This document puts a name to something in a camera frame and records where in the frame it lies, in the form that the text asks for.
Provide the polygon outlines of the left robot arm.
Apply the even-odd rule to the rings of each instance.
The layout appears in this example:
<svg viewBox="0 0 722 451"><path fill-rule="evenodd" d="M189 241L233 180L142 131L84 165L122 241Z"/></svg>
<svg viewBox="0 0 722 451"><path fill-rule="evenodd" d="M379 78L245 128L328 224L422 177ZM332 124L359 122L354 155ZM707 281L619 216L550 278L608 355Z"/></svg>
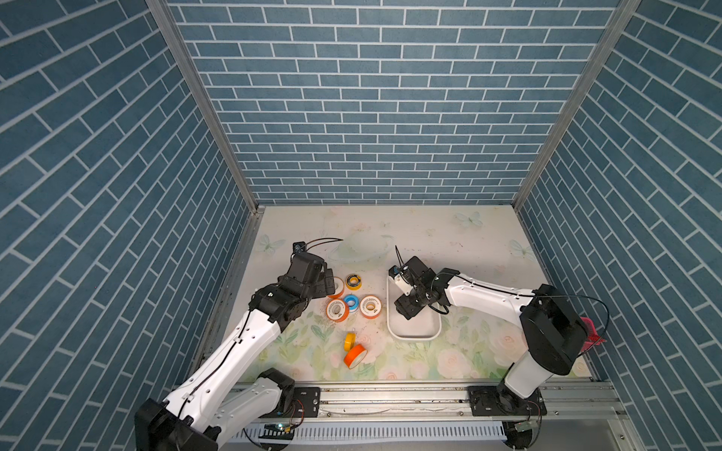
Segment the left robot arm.
<svg viewBox="0 0 722 451"><path fill-rule="evenodd" d="M240 394L231 390L289 324L316 299L335 292L322 257L299 252L278 281L254 292L236 328L201 367L163 400L135 413L138 450L218 450L265 415L286 417L295 407L295 381L269 368Z"/></svg>

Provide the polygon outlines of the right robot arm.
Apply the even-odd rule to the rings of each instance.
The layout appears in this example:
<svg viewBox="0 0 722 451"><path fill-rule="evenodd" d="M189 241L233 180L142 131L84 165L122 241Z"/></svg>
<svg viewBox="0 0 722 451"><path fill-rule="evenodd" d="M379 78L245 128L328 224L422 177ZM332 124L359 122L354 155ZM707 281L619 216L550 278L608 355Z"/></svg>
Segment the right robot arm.
<svg viewBox="0 0 722 451"><path fill-rule="evenodd" d="M418 257L392 266L388 278L402 292L394 306L408 321L426 307L439 314L464 307L521 331L528 349L511 364L502 381L495 387L468 388L475 416L545 415L539 387L553 376L571 372L589 335L572 306L573 296L550 285L502 287L450 268L435 272Z"/></svg>

